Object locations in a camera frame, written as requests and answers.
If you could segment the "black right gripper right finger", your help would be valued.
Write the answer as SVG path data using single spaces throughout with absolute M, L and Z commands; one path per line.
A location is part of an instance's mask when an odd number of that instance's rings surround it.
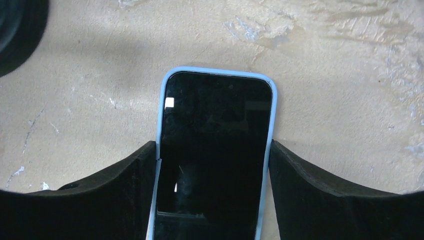
M 360 185 L 293 153 L 276 140 L 269 173 L 283 240 L 421 240 L 424 194 Z

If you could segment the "blue case phone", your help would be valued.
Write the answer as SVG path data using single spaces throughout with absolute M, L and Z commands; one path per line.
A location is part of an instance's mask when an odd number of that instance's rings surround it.
M 266 75 L 179 66 L 163 78 L 148 240 L 258 240 L 278 92 Z

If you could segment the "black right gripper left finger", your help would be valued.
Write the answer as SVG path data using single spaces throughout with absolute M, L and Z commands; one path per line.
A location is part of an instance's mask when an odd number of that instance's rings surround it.
M 3 240 L 144 240 L 156 174 L 156 144 L 58 190 L 1 191 Z

